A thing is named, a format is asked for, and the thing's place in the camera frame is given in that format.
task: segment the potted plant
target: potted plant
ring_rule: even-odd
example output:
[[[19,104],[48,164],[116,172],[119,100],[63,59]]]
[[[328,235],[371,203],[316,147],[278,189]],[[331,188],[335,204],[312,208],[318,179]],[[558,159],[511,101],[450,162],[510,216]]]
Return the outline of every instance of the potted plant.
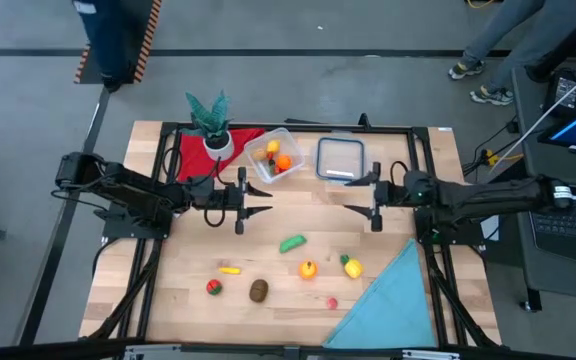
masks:
[[[190,104],[190,119],[195,128],[183,129],[182,133],[202,136],[204,147],[211,159],[226,160],[230,158],[235,146],[228,131],[229,120],[226,120],[228,98],[224,95],[223,90],[212,105],[212,111],[206,110],[199,100],[190,93],[186,93],[186,99]]]

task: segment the triangular blue cloth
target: triangular blue cloth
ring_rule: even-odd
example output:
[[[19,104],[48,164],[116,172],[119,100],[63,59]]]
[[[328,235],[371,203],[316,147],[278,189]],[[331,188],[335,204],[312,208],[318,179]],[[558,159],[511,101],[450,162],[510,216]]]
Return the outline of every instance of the triangular blue cloth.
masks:
[[[435,347],[415,241],[410,239],[322,345],[333,349]]]

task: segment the wooden table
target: wooden table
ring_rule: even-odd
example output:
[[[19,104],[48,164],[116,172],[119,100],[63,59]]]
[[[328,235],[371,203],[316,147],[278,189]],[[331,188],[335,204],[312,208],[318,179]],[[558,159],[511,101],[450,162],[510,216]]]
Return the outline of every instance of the wooden table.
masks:
[[[161,122],[134,124],[124,165],[150,176],[157,149]],[[203,214],[189,210],[173,223],[164,242],[157,275],[147,339],[168,342],[237,344],[320,345],[352,308],[364,290],[415,237],[412,210],[383,208],[383,232],[370,232],[369,222],[342,204],[369,205],[369,188],[346,188],[315,177],[313,152],[319,133],[293,133],[306,154],[306,166],[276,184],[263,184],[245,156],[239,156],[221,176],[236,178],[239,166],[248,168],[249,181],[274,197],[246,197],[246,206],[272,205],[245,222],[245,234],[234,233],[234,213],[224,224],[209,228]],[[406,139],[401,135],[353,134],[366,145],[369,161],[380,161],[384,175],[395,160],[409,164]],[[463,182],[454,135],[449,128],[431,128],[431,146],[437,176]],[[423,149],[417,146],[420,163]],[[395,181],[403,173],[395,171]],[[213,221],[217,211],[210,212]],[[308,243],[280,254],[279,243],[303,234]],[[136,241],[120,240],[99,259],[80,334],[96,330],[117,305],[126,290]],[[423,250],[422,261],[428,309],[433,317]],[[452,257],[460,298],[486,334],[499,342],[499,332],[480,258],[469,248],[452,246]],[[350,254],[364,265],[360,279],[347,277],[339,263],[340,254]],[[312,259],[318,276],[304,281],[297,274],[300,262]],[[242,268],[241,275],[218,272],[220,264]],[[224,290],[219,296],[206,293],[206,283],[219,279]],[[258,278],[270,285],[266,300],[248,298],[250,284]],[[339,300],[337,310],[326,308],[326,299]],[[136,333],[141,300],[133,307],[129,335]],[[444,299],[449,339],[455,342],[450,307]]]

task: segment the concrete floor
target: concrete floor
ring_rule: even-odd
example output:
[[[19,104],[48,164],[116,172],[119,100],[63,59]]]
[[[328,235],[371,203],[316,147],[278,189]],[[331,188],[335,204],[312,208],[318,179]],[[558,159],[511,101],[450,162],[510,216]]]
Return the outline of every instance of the concrete floor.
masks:
[[[472,10],[457,0],[167,0],[154,47],[454,50],[481,30],[495,6]],[[511,48],[529,25],[498,48]],[[85,42],[68,1],[0,0],[0,48],[81,48]],[[49,196],[59,157],[81,148],[101,90],[72,83],[78,61],[0,57],[0,228],[8,232],[0,241],[0,346],[17,341],[61,205]],[[475,146],[508,121],[514,108],[472,103],[467,94],[478,80],[449,81],[446,71],[454,62],[151,58],[142,84],[111,97],[95,152],[121,161],[133,121],[187,119],[185,91],[205,98],[224,89],[235,121],[292,117],[350,124],[366,112],[375,124],[451,126],[462,162],[470,161]],[[509,139],[504,133],[492,147]],[[90,209],[78,208],[38,342],[76,339],[102,225]],[[576,298],[544,294],[544,311],[527,314],[516,306],[525,296],[520,269],[490,264],[488,276],[505,345],[576,356]]]

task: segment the person's leg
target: person's leg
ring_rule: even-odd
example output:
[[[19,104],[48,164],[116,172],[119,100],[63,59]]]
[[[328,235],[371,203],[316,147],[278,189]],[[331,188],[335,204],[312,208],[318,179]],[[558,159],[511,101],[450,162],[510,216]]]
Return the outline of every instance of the person's leg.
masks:
[[[120,0],[76,0],[73,4],[84,23],[104,84],[110,84],[109,90],[118,89],[130,76]]]
[[[450,69],[450,77],[459,80],[466,75],[480,74],[484,70],[482,59],[490,50],[512,29],[535,14],[543,4],[544,0],[505,0],[484,30],[466,47],[457,65]]]
[[[497,67],[494,74],[482,88],[471,93],[476,102],[486,101],[486,96],[504,88],[510,80],[512,69],[537,63],[552,51],[576,27],[576,1],[548,0],[537,14],[530,32],[512,50],[510,55]]]

